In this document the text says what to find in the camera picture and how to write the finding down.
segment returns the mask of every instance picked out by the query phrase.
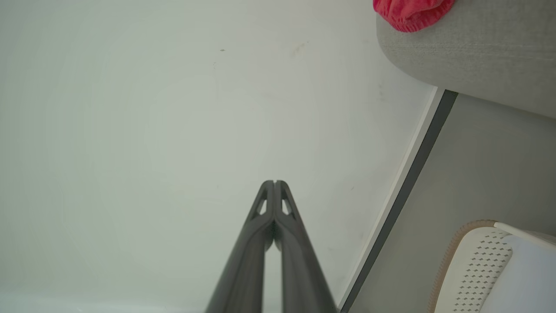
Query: hole pattern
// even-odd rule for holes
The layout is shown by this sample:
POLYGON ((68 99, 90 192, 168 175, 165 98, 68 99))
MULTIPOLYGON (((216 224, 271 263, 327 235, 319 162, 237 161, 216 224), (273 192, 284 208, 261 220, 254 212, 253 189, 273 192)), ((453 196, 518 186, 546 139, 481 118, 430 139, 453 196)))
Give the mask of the hole pattern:
POLYGON ((512 256, 512 249, 502 242, 509 233, 493 231, 484 236, 470 254, 465 274, 458 282, 452 312, 479 312, 494 283, 512 256))

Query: white surface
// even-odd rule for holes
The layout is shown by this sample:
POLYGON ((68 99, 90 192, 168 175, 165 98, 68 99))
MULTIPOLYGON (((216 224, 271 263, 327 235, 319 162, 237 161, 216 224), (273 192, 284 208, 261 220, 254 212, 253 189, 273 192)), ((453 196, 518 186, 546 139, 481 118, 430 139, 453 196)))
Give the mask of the white surface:
POLYGON ((340 300, 431 90, 369 1, 3 1, 0 292, 202 311, 283 179, 340 300))
POLYGON ((435 313, 480 310, 512 257, 512 249, 502 240, 508 235, 495 227, 465 234, 442 281, 435 313))
POLYGON ((417 155, 417 152, 421 147, 421 143, 425 138, 426 131, 429 129, 430 122, 433 120, 436 108, 440 103, 440 99, 442 99, 444 91, 444 89, 435 86, 430 93, 429 101, 426 103, 425 110, 423 111, 421 119, 419 120, 417 131, 413 134, 411 142, 409 143, 409 148, 404 155, 404 159, 398 169, 396 178, 392 186, 390 187, 390 191, 388 192, 388 196, 384 201, 382 210, 379 212, 378 218, 374 222, 373 228, 369 233, 369 237, 365 242, 365 246, 361 251, 358 264, 351 274, 350 282, 347 285, 344 291, 344 296, 342 297, 338 305, 339 308, 342 308, 345 301, 348 299, 349 293, 351 292, 351 289, 353 288, 353 285, 355 284, 355 281, 357 280, 357 277, 359 276, 359 273, 361 272, 361 269, 363 268, 363 265, 365 264, 365 261, 367 260, 367 257, 369 256, 369 253, 371 252, 371 249, 376 242, 376 238, 378 237, 380 230, 382 229, 384 222, 386 221, 386 218, 388 217, 388 214, 392 209, 392 205, 394 204, 394 201, 396 200, 396 197, 400 192, 401 185, 404 183, 405 177, 408 175, 409 168, 411 168, 413 160, 415 159, 415 156, 417 155))
POLYGON ((556 249, 518 236, 504 240, 514 253, 480 312, 556 311, 556 249))

